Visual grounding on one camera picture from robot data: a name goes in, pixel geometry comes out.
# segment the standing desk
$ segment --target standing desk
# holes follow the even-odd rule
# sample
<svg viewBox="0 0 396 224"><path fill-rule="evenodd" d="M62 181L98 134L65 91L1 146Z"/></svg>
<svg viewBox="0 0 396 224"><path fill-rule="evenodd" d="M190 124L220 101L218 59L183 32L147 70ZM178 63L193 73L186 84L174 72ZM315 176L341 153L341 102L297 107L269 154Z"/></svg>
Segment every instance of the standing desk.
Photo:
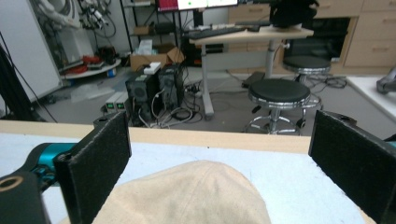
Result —
<svg viewBox="0 0 396 224"><path fill-rule="evenodd" d="M203 100L205 108L205 119L211 119L214 115L213 105L209 95L209 88L207 86L207 70L208 70L208 58L206 55L206 45L209 44L231 44L231 43L251 43L251 42L262 42L269 41L268 50L265 55L265 77L269 78L272 75L274 57L275 57L275 41L279 39L297 39L306 38L307 36L313 35L314 32L306 30L304 28L288 28L279 29L272 26L262 27L259 32L238 32L228 35L218 35L208 38L190 40L190 43L194 45L202 46L202 78L204 85ZM237 67L253 67L253 64L258 61L258 66L262 65L262 55L257 52L244 52L244 53L219 53L211 54L212 56L220 56L223 60L230 62L230 65L226 65L224 68L237 68Z"/></svg>
<svg viewBox="0 0 396 224"><path fill-rule="evenodd" d="M21 136L45 136L48 138L45 141L49 141L51 137L67 137L81 139L85 135L87 135L92 129L93 125L0 120L0 133L15 133ZM150 143L159 144L157 146L168 145L171 147L204 147L210 150L215 150L215 147L223 147L225 150L230 150L230 153L233 152L233 149L245 149L246 151L250 152L288 152L293 155L306 155L308 153L311 139L310 137L304 136L262 135L254 133L216 133L142 128L130 128L129 132L131 143L133 144ZM11 141L11 139L0 138L0 142L2 142L3 145L9 141ZM15 143L15 151L20 151L18 146L23 144L31 144L32 149L36 146L33 143L19 142ZM52 204L58 204L57 206L59 206L60 201L62 200L62 196L57 196L59 197L51 199L54 201L52 202ZM59 212L59 209L57 210L57 207L48 207L48 209ZM373 220L367 217L363 212L361 212L361 215L363 217L364 223L374 223Z"/></svg>

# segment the bag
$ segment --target bag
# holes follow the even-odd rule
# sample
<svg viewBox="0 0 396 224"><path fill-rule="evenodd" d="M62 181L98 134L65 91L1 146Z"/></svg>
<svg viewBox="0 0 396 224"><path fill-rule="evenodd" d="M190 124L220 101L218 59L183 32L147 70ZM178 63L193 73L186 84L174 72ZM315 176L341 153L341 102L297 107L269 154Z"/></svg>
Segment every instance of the bag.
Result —
<svg viewBox="0 0 396 224"><path fill-rule="evenodd" d="M278 0L271 4L270 22L274 27L287 28L312 20L319 6L316 0Z"/></svg>

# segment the white table surface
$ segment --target white table surface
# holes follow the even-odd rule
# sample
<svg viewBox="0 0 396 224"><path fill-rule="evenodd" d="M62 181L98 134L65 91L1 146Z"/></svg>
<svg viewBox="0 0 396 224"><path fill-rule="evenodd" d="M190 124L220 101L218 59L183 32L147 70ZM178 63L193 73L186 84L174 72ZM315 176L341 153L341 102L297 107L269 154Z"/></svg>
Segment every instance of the white table surface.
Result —
<svg viewBox="0 0 396 224"><path fill-rule="evenodd" d="M388 94L376 90L376 82L381 76L375 77L346 77L347 82L373 105L396 121L396 91Z"/></svg>
<svg viewBox="0 0 396 224"><path fill-rule="evenodd" d="M0 133L0 176L18 169L28 153L41 143L77 141ZM146 143L132 143L132 152L118 185L188 161L220 161L256 186L273 224L364 223L358 207L305 154ZM59 188L49 188L43 195L53 223L67 216Z"/></svg>

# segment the chair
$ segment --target chair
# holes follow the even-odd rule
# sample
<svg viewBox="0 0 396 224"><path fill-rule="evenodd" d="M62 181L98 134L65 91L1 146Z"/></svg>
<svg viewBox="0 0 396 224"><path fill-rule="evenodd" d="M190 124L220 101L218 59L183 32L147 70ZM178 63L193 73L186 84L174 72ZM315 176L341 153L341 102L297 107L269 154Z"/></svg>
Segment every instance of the chair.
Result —
<svg viewBox="0 0 396 224"><path fill-rule="evenodd" d="M258 106L252 113L257 112L264 107L270 109L268 116L259 116L253 119L246 127L245 132L248 133L250 128L257 128L269 134L278 133L300 133L300 129L304 127L304 114L296 124L289 119L280 116L283 110L291 110L304 106L309 102L311 91L305 85L286 79L263 79L256 81L249 86L248 98ZM264 126L254 124L261 119L268 119L269 123ZM276 126L279 121L284 121L292 127L292 129L278 129Z"/></svg>
<svg viewBox="0 0 396 224"><path fill-rule="evenodd" d="M326 74L331 69L331 63L328 60L321 59L315 56L289 56L283 59L283 68L297 74L295 81L304 83L308 76ZM311 100L307 107L314 107L320 105L323 109L323 103L320 97L314 95L317 100Z"/></svg>

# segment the black pole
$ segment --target black pole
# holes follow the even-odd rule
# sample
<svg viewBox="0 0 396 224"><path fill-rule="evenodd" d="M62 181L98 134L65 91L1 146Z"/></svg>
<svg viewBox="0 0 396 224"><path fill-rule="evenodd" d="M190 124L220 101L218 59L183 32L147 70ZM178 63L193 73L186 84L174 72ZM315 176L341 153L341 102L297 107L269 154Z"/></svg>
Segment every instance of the black pole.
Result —
<svg viewBox="0 0 396 224"><path fill-rule="evenodd" d="M125 17L124 5L122 3L122 0L120 0L120 5L121 5L121 13L122 13L122 17L124 20L126 34L128 36L129 51L131 51L131 53L133 53L134 49L132 48L131 38L129 37L130 33L129 33L129 29L128 29L128 23L127 23L126 17Z"/></svg>

